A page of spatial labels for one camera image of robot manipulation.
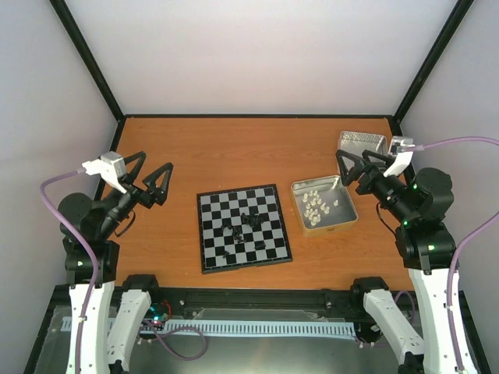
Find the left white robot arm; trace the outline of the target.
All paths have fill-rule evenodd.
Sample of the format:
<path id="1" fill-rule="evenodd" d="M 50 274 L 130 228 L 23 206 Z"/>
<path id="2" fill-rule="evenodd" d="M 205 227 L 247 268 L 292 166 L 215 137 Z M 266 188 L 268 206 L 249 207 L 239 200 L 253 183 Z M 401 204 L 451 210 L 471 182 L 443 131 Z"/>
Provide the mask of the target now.
<path id="1" fill-rule="evenodd" d="M 152 171 L 142 187 L 134 184 L 146 157 L 144 152 L 128 157 L 108 152 L 84 162 L 83 173 L 100 176 L 110 193 L 100 200 L 73 193 L 58 206 L 65 218 L 60 231 L 72 308 L 68 373 L 129 372 L 142 319 L 161 307 L 157 278 L 132 275 L 124 283 L 114 323 L 108 322 L 119 259 L 119 245 L 111 237 L 124 234 L 122 222 L 134 223 L 136 206 L 161 206 L 168 195 L 171 163 Z"/>

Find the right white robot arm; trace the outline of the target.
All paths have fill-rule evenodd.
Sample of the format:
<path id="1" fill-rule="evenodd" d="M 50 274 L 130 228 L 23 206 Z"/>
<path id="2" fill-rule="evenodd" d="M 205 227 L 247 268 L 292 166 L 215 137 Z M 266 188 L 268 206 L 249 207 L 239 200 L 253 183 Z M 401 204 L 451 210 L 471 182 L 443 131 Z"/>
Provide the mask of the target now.
<path id="1" fill-rule="evenodd" d="M 475 373 L 459 305 L 457 245 L 443 222 L 454 202 L 450 175 L 423 168 L 406 185 L 398 176 L 411 153 L 389 157 L 365 150 L 357 156 L 339 150 L 336 157 L 343 185 L 357 181 L 358 194 L 375 196 L 399 222 L 395 244 L 415 289 L 422 330 L 405 318 L 381 278 L 352 285 L 398 359 L 398 372 Z"/>

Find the open metal tin with pieces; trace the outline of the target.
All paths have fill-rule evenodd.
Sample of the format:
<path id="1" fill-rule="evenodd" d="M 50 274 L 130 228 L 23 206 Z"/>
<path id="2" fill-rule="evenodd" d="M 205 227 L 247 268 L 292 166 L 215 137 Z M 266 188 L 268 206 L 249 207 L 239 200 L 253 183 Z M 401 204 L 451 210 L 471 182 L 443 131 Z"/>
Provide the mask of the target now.
<path id="1" fill-rule="evenodd" d="M 291 195 L 305 237 L 344 231 L 358 220 L 356 208 L 339 175 L 294 182 Z"/>

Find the white chess pieces in tin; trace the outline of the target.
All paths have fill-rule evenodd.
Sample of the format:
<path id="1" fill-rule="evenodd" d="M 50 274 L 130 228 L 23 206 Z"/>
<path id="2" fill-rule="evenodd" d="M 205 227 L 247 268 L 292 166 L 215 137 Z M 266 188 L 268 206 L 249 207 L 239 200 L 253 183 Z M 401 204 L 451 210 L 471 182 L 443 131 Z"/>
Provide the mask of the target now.
<path id="1" fill-rule="evenodd" d="M 334 198 L 331 191 L 311 189 L 305 191 L 299 198 L 302 207 L 302 216 L 308 228 L 316 228 L 325 222 L 325 217 L 331 214 L 333 207 L 338 206 L 339 200 Z"/>

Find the black chess pieces cluster centre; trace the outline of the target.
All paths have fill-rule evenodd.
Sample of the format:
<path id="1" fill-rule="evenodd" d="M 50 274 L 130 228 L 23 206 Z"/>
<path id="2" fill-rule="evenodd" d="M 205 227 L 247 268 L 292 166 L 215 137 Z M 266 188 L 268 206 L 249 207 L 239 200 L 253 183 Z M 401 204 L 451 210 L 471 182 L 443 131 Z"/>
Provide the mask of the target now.
<path id="1" fill-rule="evenodd" d="M 244 237 L 242 235 L 242 226 L 232 226 L 231 224 L 223 224 L 221 226 L 221 233 L 224 233 L 225 230 L 230 231 L 230 234 L 233 240 L 237 243 L 244 242 Z"/>

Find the black chess pieces cluster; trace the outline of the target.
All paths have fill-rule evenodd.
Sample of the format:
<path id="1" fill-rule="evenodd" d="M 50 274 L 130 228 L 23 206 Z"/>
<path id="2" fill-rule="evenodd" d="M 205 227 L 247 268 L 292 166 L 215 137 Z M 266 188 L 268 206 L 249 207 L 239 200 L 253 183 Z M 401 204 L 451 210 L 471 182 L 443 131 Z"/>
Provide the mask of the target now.
<path id="1" fill-rule="evenodd" d="M 251 228 L 260 226 L 261 223 L 263 222 L 263 217 L 260 216 L 258 213 L 250 213 L 250 214 L 242 213 L 240 218 L 241 218 L 241 224 L 248 225 Z"/>
<path id="2" fill-rule="evenodd" d="M 230 234 L 233 240 L 237 243 L 244 242 L 244 237 L 242 235 L 242 226 L 232 226 L 231 224 L 223 224 L 221 226 L 221 233 L 224 233 L 225 230 L 230 231 Z"/>

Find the black chess pieces cluster upper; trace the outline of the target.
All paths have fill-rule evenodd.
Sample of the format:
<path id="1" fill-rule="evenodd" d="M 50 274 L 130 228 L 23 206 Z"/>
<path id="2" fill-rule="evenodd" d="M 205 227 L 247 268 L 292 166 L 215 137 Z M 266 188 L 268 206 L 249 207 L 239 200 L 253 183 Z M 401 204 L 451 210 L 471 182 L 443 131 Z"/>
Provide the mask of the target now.
<path id="1" fill-rule="evenodd" d="M 250 213 L 250 214 L 242 213 L 240 218 L 241 218 L 241 224 L 248 225 L 251 228 L 260 226 L 261 223 L 263 222 L 263 217 L 260 216 L 258 213 Z"/>

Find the small circuit board with led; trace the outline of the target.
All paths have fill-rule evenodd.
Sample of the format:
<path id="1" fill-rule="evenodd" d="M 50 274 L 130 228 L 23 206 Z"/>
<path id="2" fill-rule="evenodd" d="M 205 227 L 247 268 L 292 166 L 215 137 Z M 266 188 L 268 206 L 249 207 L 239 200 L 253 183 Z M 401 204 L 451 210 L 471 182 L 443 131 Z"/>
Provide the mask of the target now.
<path id="1" fill-rule="evenodd" d="M 164 324 L 171 317 L 172 310 L 167 304 L 156 304 L 150 307 L 150 320 L 154 325 Z"/>

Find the pink-rimmed metal tin lid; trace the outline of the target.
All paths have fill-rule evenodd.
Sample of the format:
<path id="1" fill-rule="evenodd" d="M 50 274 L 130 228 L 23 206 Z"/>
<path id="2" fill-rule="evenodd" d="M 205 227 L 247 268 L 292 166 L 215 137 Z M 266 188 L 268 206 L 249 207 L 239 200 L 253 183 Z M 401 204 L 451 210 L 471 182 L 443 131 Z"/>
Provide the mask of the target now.
<path id="1" fill-rule="evenodd" d="M 353 153 L 359 157 L 364 150 L 386 156 L 388 154 L 387 138 L 380 134 L 368 132 L 341 131 L 338 138 L 338 149 Z"/>

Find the black and silver chessboard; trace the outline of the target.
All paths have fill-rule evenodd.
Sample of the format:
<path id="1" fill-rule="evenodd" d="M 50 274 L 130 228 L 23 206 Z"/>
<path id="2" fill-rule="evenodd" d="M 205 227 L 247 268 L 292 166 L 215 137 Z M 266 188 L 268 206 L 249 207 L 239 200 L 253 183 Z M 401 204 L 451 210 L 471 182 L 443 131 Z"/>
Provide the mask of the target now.
<path id="1" fill-rule="evenodd" d="M 203 192 L 196 195 L 196 202 L 203 274 L 292 261 L 275 184 Z M 255 228 L 241 224 L 242 213 L 258 213 L 263 222 Z M 241 225 L 244 242 L 235 242 L 228 230 L 221 233 L 223 224 Z M 266 249 L 255 250 L 256 242 L 265 242 Z M 234 256 L 223 259 L 225 252 Z"/>

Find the black frame rail front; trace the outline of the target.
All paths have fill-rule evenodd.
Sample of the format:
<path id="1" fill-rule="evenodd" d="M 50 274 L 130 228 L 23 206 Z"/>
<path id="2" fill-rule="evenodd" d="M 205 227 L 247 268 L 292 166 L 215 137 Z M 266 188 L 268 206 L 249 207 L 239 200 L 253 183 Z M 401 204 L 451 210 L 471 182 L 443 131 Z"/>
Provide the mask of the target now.
<path id="1" fill-rule="evenodd" d="M 321 316 L 350 316 L 363 313 L 369 296 L 388 302 L 397 293 L 355 285 L 351 290 L 265 290 L 224 288 L 158 288 L 151 301 L 175 316 L 188 316 L 204 309 L 286 310 Z"/>

